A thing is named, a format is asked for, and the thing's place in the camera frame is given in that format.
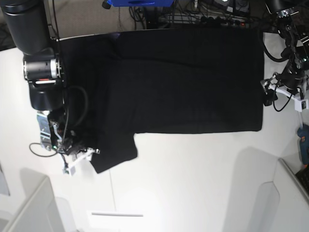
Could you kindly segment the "black robot arm on image right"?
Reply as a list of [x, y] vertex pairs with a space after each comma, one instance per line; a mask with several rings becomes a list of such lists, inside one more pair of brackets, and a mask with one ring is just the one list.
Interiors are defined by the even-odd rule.
[[264, 39], [259, 42], [265, 55], [276, 63], [286, 62], [281, 73], [274, 72], [272, 77], [261, 81], [264, 90], [264, 106], [272, 105], [277, 109], [277, 94], [283, 94], [288, 101], [293, 100], [295, 110], [302, 112], [309, 108], [306, 92], [309, 88], [309, 32], [308, 26], [299, 19], [299, 7], [304, 0], [266, 0], [266, 8], [272, 22], [276, 23], [278, 34], [284, 39], [285, 48], [280, 58], [270, 54]]

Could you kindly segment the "black robot arm on image left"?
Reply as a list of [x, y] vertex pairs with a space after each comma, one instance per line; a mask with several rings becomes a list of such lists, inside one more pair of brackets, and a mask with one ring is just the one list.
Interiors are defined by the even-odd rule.
[[88, 147], [77, 130], [89, 110], [89, 97], [69, 86], [55, 17], [46, 0], [3, 0], [4, 20], [15, 46], [23, 53], [23, 75], [32, 108], [37, 111], [40, 145], [59, 155], [70, 173], [99, 150]]

